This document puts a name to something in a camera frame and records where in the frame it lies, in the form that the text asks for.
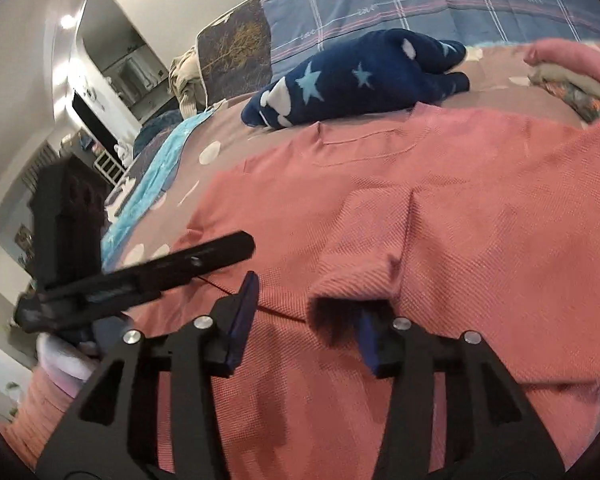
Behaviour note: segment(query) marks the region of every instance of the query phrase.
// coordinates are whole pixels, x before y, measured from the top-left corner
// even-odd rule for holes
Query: light blue star
[[[318,70],[317,72],[311,72],[311,63],[312,62],[306,66],[306,69],[304,70],[304,76],[300,79],[296,79],[296,83],[302,89],[302,99],[304,99],[304,104],[308,104],[309,99],[312,97],[320,99],[320,101],[324,102],[320,92],[318,92],[318,89],[315,87],[315,83],[318,81],[322,71]]]
[[[369,83],[369,77],[372,75],[372,73],[362,70],[362,62],[358,63],[358,69],[352,70],[351,73],[356,76],[356,79],[358,80],[358,88],[362,88],[364,85],[366,85],[372,90],[374,89],[371,86],[371,83]]]
[[[449,55],[449,50],[453,50],[456,54],[458,53],[458,51],[453,45],[448,45],[446,43],[443,43],[442,41],[439,41],[438,43],[442,45],[442,50],[444,51],[445,57]]]

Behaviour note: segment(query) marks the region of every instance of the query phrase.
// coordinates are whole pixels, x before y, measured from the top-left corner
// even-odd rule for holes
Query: bed
[[[220,172],[289,142],[303,130],[297,126],[271,132],[242,124],[240,112],[250,92],[341,38],[394,27],[411,27],[470,47],[459,70],[469,76],[472,91],[448,99],[443,107],[494,108],[585,127],[563,102],[529,86],[528,66],[519,45],[555,36],[588,42],[600,50],[599,0],[248,0],[199,35],[208,101],[228,102],[184,143],[175,178],[129,233],[118,265],[131,265],[178,248],[190,217]],[[358,120],[335,123],[356,124]],[[133,200],[134,189],[169,134],[163,132],[152,140],[116,186],[106,203],[110,221],[115,222]],[[192,315],[177,309],[167,314],[152,314],[148,308],[132,312],[140,328],[150,335],[172,330]],[[29,464],[35,463],[68,402],[40,370],[34,378],[16,422],[2,429]],[[576,408],[587,407],[589,418],[596,412],[594,418],[600,425],[600,415],[591,411],[592,399],[600,401],[600,384],[576,389],[570,395]],[[574,438],[571,433],[560,437],[564,442]],[[571,461],[588,444],[584,440],[580,438],[572,446]]]

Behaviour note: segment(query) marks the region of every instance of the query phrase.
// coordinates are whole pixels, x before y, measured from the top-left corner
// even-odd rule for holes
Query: dark blue blanket
[[[445,74],[465,53],[457,41],[401,28],[369,32],[315,54],[265,87],[246,105],[242,121],[280,129],[437,103],[469,89],[465,74]]]

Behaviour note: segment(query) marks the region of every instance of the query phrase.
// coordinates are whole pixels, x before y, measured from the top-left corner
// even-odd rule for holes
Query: beige cloth
[[[553,63],[541,63],[536,66],[529,76],[532,82],[540,81],[568,81],[576,85],[583,92],[600,99],[600,82],[588,75],[580,75],[568,68]]]
[[[194,46],[171,62],[169,92],[177,97],[180,113],[185,119],[206,108],[206,90]]]

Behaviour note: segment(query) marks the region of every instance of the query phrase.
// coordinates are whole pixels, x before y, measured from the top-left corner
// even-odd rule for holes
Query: silver screw
[[[394,319],[394,328],[396,330],[408,330],[411,328],[411,321],[405,317],[397,317]]]
[[[129,330],[122,336],[122,341],[128,345],[135,345],[142,338],[142,333],[138,330]]]
[[[464,333],[464,340],[470,345],[477,345],[480,341],[482,341],[482,336],[473,330],[469,330],[469,332]]]
[[[206,330],[211,328],[214,324],[214,320],[210,316],[199,316],[193,320],[193,326],[198,330]]]

